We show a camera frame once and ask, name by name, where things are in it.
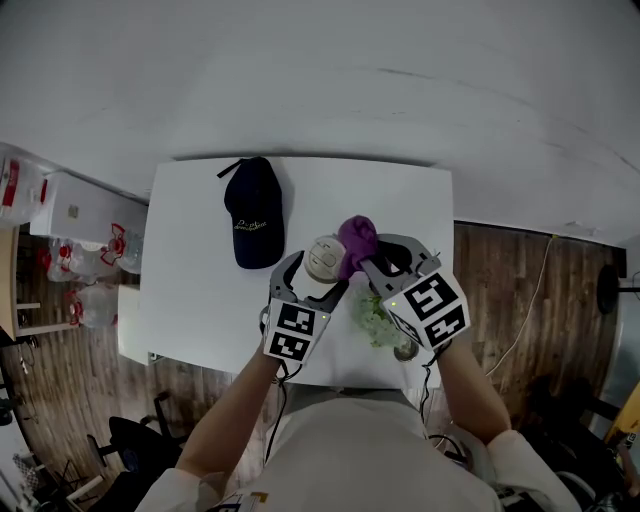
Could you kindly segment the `clear red-print water bottle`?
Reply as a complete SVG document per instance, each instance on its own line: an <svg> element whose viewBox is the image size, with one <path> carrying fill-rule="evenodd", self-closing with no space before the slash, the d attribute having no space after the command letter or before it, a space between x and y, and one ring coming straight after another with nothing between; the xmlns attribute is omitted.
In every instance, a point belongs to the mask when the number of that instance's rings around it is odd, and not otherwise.
<svg viewBox="0 0 640 512"><path fill-rule="evenodd" d="M105 328L118 321L118 288L115 285L95 283L65 294L72 326Z"/></svg>
<svg viewBox="0 0 640 512"><path fill-rule="evenodd" d="M89 251L69 239L51 238L43 262L47 278L52 282L93 284L113 270L101 259L99 250Z"/></svg>
<svg viewBox="0 0 640 512"><path fill-rule="evenodd" d="M100 260L108 266L118 266L130 274L142 270L144 237L117 223L111 224L111 239L101 249Z"/></svg>

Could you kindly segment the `dark blue baseball cap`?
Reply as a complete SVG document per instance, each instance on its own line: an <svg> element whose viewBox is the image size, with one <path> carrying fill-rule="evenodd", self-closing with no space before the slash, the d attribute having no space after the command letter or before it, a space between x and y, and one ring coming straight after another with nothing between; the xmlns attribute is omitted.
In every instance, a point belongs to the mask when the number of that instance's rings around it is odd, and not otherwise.
<svg viewBox="0 0 640 512"><path fill-rule="evenodd" d="M217 174L229 180L224 205L231 217L236 263L258 270L276 264L285 249L282 190L264 157L241 158Z"/></svg>

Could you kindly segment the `black office chair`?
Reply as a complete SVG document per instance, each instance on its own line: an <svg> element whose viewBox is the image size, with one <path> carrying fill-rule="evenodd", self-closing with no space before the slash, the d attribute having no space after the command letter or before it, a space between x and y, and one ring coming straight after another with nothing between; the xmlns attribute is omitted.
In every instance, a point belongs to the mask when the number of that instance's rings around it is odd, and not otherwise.
<svg viewBox="0 0 640 512"><path fill-rule="evenodd" d="M100 446L96 438L87 434L87 443L94 459L104 468L106 457L117 453L126 471L144 478L158 478L173 468L186 443L188 435L176 437L171 433L162 404L171 394L162 391L153 400L154 416L145 416L138 422L112 416L108 426L110 440Z"/></svg>
<svg viewBox="0 0 640 512"><path fill-rule="evenodd" d="M583 378L554 395L551 377L538 377L528 387L529 415L519 432L552 470L575 473L595 488L616 487L614 457L581 421L592 398L592 386Z"/></svg>

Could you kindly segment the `person's beige shirt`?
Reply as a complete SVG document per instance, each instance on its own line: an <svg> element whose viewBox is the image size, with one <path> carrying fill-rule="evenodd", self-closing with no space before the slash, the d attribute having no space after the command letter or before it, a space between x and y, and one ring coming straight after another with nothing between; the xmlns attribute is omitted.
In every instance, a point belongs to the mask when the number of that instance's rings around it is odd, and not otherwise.
<svg viewBox="0 0 640 512"><path fill-rule="evenodd" d="M261 474L233 492L217 477L170 469L135 512L581 512L570 491L514 430L484 449L485 482L425 440L420 416L396 402L337 398L288 416Z"/></svg>

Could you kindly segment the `light wooden furniture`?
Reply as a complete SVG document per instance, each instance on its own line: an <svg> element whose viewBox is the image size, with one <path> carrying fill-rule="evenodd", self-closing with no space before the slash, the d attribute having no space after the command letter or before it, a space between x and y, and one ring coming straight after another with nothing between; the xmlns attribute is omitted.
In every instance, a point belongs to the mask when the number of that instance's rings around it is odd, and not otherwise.
<svg viewBox="0 0 640 512"><path fill-rule="evenodd" d="M20 319L42 308L40 302L20 302L17 296L19 228L0 228L0 330L12 343L19 338L73 329L68 322L27 325Z"/></svg>

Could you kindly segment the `small white appliance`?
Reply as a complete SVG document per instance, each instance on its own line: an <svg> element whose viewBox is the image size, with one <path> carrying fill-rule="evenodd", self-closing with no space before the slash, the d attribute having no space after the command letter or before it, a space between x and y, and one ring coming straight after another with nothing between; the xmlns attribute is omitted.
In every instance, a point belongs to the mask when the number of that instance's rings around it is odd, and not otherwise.
<svg viewBox="0 0 640 512"><path fill-rule="evenodd" d="M132 285L119 285L117 297L119 354L137 363L145 364L147 351L138 336L139 288Z"/></svg>

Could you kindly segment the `black standing fan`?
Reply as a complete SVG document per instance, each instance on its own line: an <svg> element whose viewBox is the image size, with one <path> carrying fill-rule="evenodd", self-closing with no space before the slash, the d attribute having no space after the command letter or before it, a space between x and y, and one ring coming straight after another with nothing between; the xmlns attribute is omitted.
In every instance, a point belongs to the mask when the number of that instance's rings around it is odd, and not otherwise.
<svg viewBox="0 0 640 512"><path fill-rule="evenodd" d="M596 302L600 313L612 313L621 294L631 294L640 301L640 271L631 278L623 278L613 265L605 265L599 272L596 287Z"/></svg>

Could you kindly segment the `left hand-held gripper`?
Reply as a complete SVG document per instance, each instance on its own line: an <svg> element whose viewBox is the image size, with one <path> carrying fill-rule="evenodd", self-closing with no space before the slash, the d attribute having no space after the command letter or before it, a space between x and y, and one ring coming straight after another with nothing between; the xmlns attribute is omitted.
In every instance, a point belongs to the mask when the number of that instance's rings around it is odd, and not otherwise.
<svg viewBox="0 0 640 512"><path fill-rule="evenodd" d="M292 363L307 361L349 288L348 280L339 280L322 297L300 300L292 280L303 256L303 251L292 253L272 271L269 301L262 310L263 353Z"/></svg>

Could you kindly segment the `white cardboard box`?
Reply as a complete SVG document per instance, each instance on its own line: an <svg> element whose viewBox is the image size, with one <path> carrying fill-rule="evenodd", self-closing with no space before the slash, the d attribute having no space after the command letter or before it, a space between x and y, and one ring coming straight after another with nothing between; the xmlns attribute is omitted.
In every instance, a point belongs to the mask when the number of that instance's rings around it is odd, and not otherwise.
<svg viewBox="0 0 640 512"><path fill-rule="evenodd" d="M107 245L113 224L144 234L147 205L62 171L46 180L45 201L30 222L31 235Z"/></svg>

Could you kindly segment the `small glass vase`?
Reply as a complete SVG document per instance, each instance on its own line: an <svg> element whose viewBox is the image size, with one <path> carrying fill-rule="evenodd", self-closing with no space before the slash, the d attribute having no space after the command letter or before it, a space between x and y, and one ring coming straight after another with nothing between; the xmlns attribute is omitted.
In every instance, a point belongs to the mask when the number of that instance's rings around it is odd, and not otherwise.
<svg viewBox="0 0 640 512"><path fill-rule="evenodd" d="M412 339L406 338L402 343L393 348L394 357L402 363L412 361L420 351L421 345Z"/></svg>

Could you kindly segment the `paper coffee cup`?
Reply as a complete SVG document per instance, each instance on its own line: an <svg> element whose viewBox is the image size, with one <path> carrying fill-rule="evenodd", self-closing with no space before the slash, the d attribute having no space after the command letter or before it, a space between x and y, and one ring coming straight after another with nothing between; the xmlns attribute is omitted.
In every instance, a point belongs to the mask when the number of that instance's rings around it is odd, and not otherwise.
<svg viewBox="0 0 640 512"><path fill-rule="evenodd" d="M344 290L349 280L340 278L345 246L334 235L316 238L305 251L303 266L309 278L307 291L313 297L321 297L334 286Z"/></svg>

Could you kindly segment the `white artificial flower bunch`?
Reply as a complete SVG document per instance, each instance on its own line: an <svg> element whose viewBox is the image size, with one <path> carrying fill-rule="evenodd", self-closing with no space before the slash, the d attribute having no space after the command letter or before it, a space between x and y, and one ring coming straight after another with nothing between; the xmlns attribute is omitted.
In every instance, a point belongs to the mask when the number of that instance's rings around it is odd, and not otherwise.
<svg viewBox="0 0 640 512"><path fill-rule="evenodd" d="M407 341L404 334L381 307L381 297L368 286L360 286L353 293L351 317L370 339L373 347L401 347Z"/></svg>

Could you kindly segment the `person's right forearm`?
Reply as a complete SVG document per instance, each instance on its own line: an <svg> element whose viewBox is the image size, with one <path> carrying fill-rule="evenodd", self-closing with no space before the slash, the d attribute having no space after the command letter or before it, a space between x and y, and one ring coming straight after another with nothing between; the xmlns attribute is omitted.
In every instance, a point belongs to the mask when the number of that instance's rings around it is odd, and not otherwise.
<svg viewBox="0 0 640 512"><path fill-rule="evenodd" d="M437 360L455 425L488 445L512 428L506 405L481 369L468 341L453 341Z"/></svg>

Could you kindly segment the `person's left forearm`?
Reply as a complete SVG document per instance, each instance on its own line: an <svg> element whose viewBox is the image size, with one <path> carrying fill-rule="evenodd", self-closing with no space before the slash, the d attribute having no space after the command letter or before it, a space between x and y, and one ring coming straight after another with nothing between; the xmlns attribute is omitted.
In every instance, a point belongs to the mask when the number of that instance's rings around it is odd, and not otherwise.
<svg viewBox="0 0 640 512"><path fill-rule="evenodd" d="M228 479L249 443L279 367L280 362L259 346L191 432L176 467L199 478L220 474Z"/></svg>

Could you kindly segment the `purple cloth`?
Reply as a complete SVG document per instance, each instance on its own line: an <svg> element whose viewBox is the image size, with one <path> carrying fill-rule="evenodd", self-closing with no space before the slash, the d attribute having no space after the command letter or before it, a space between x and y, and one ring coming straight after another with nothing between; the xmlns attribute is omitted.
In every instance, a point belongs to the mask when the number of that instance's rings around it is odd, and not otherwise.
<svg viewBox="0 0 640 512"><path fill-rule="evenodd" d="M337 238L345 248L338 277L348 280L355 272L362 270L362 261L378 252L377 231L368 217L356 215L340 226Z"/></svg>

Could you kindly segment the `large clear red-label water jug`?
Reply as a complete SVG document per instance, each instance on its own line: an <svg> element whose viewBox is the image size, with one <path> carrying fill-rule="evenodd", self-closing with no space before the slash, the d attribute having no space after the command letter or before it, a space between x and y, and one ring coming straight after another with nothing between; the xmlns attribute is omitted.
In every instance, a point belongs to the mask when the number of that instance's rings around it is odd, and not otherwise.
<svg viewBox="0 0 640 512"><path fill-rule="evenodd" d="M0 229L29 223L41 211L46 191L38 165L14 153L0 155Z"/></svg>

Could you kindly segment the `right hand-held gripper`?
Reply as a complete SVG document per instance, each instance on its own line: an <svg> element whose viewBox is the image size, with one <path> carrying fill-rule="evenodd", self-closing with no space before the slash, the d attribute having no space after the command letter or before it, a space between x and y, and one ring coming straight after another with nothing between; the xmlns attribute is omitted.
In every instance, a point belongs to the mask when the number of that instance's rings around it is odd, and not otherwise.
<svg viewBox="0 0 640 512"><path fill-rule="evenodd" d="M382 255L362 271L394 326L426 350L436 350L470 326L466 296L453 274L417 239L378 235Z"/></svg>

